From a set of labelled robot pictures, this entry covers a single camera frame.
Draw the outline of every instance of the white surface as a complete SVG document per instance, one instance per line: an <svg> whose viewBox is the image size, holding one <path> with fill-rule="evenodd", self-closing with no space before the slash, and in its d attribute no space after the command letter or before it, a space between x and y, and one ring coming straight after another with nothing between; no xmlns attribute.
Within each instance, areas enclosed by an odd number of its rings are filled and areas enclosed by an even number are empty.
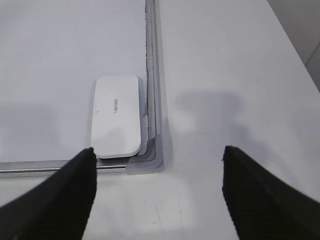
<svg viewBox="0 0 320 240"><path fill-rule="evenodd" d="M143 82L145 0L0 0L0 162L67 160L90 146L95 81Z"/></svg>
<svg viewBox="0 0 320 240"><path fill-rule="evenodd" d="M140 150L139 79L108 75L96 82L91 146L102 159L130 157Z"/></svg>
<svg viewBox="0 0 320 240"><path fill-rule="evenodd" d="M320 96L267 1L161 0L160 15L165 170L100 175L84 239L237 240L230 144L320 201ZM0 179L1 202L38 182Z"/></svg>

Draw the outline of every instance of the whiteboard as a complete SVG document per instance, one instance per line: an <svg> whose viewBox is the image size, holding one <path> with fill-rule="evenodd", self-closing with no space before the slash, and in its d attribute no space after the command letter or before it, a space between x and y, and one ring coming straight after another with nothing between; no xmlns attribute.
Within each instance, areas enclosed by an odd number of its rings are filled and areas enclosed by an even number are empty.
<svg viewBox="0 0 320 240"><path fill-rule="evenodd" d="M145 0L0 0L0 162L90 146L95 81L140 78L147 147Z"/></svg>

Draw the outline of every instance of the white table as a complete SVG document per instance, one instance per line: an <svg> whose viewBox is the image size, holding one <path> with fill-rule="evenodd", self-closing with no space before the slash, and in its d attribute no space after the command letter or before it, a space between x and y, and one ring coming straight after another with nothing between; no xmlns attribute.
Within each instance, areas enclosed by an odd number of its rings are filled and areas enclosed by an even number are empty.
<svg viewBox="0 0 320 240"><path fill-rule="evenodd" d="M159 7L166 168L100 175L84 239L238 239L222 195L225 145L320 201L320 95L267 1ZM1 203L41 180L1 179Z"/></svg>

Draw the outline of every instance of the whiteboard eraser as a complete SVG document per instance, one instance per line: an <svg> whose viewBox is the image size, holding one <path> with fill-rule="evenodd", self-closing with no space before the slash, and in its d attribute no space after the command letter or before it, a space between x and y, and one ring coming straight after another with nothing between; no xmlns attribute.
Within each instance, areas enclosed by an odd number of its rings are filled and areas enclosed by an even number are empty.
<svg viewBox="0 0 320 240"><path fill-rule="evenodd" d="M91 146L98 158L123 158L140 150L139 79L108 75L96 82Z"/></svg>

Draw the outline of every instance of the brand logo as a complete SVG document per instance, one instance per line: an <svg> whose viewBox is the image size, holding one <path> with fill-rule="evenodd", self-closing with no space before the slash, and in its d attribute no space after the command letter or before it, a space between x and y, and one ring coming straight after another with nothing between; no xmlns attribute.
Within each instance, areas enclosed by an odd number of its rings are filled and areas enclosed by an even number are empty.
<svg viewBox="0 0 320 240"><path fill-rule="evenodd" d="M118 99L114 99L113 101L113 113L116 114L118 112Z"/></svg>

